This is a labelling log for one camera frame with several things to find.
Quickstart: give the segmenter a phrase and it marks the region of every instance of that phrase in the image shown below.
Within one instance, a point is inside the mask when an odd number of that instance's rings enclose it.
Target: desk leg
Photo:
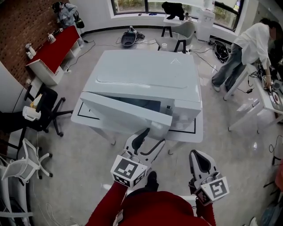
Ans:
[[[228,100],[228,98],[235,92],[235,90],[238,88],[238,86],[244,81],[246,74],[248,73],[247,67],[243,70],[243,72],[240,74],[239,78],[237,78],[235,84],[232,86],[232,88],[226,93],[224,96],[224,100]]]
[[[251,118],[254,115],[257,115],[261,110],[263,110],[263,105],[261,103],[257,104],[254,108],[252,108],[251,110],[249,110],[248,113],[246,113],[242,118],[240,118],[237,122],[235,122],[233,125],[228,127],[229,131],[232,131],[235,129],[235,127],[241,125],[242,123],[244,123],[246,120],[248,120],[249,118]]]
[[[98,133],[103,138],[105,138],[107,141],[109,141],[110,144],[115,145],[116,140],[113,137],[111,137],[108,134],[106,134],[102,129],[94,128],[94,127],[91,127],[91,129],[93,129],[96,133]]]
[[[184,146],[187,142],[181,142],[181,141],[178,141],[173,147],[171,147],[169,150],[168,150],[168,154],[172,155],[174,154],[174,151],[176,151],[178,148]]]
[[[271,123],[265,125],[264,127],[260,128],[257,133],[262,133],[265,129],[267,129],[268,127],[280,122],[281,120],[283,120],[283,115],[280,115],[278,118],[276,118],[274,121],[272,121]]]

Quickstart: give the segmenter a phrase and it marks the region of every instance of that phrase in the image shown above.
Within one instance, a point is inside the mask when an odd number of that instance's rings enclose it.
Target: person's hand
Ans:
[[[266,80],[265,86],[269,89],[269,87],[272,85],[271,76],[266,76],[265,80]]]

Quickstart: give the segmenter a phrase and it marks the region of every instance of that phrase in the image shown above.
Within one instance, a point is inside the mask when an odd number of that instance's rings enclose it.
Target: black backpack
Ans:
[[[81,28],[84,28],[84,22],[82,21],[81,18],[79,18],[79,12],[76,11],[74,13],[74,18],[75,18],[75,23],[76,23],[76,27],[81,29]]]
[[[214,53],[216,58],[221,62],[225,63],[229,58],[229,52],[223,43],[216,41],[214,42]]]

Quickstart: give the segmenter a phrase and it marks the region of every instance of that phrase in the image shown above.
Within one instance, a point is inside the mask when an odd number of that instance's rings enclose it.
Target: black office chair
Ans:
[[[24,97],[24,100],[27,100],[27,98],[29,98],[31,101],[34,101],[34,98],[30,94],[31,88],[32,88],[32,85],[30,85],[28,87],[27,93]],[[28,127],[31,127],[31,128],[33,128],[37,131],[43,130],[44,132],[48,133],[47,127],[50,124],[50,122],[53,121],[56,133],[60,137],[62,137],[64,134],[62,132],[59,132],[56,118],[57,118],[57,116],[60,116],[60,115],[72,114],[73,111],[57,112],[59,107],[60,107],[60,104],[66,100],[65,97],[62,97],[59,100],[59,102],[57,103],[57,105],[55,106],[55,108],[53,109],[54,104],[55,104],[57,97],[58,97],[58,93],[56,93],[52,89],[50,89],[46,86],[42,86],[40,88],[39,92],[38,92],[38,95],[39,94],[42,94],[42,97],[40,98],[40,101],[39,101],[38,106],[36,108],[36,112],[41,111],[41,117],[34,124],[32,122],[31,122],[31,124],[28,124]]]

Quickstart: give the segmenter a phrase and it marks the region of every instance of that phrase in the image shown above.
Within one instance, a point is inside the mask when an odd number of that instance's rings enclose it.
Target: bottle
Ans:
[[[162,43],[161,51],[167,51],[167,44]]]
[[[36,55],[35,50],[31,47],[31,43],[26,44],[26,50],[28,50],[33,56]]]
[[[26,55],[27,55],[27,57],[30,58],[30,59],[34,58],[34,56],[31,54],[31,52],[26,52]]]

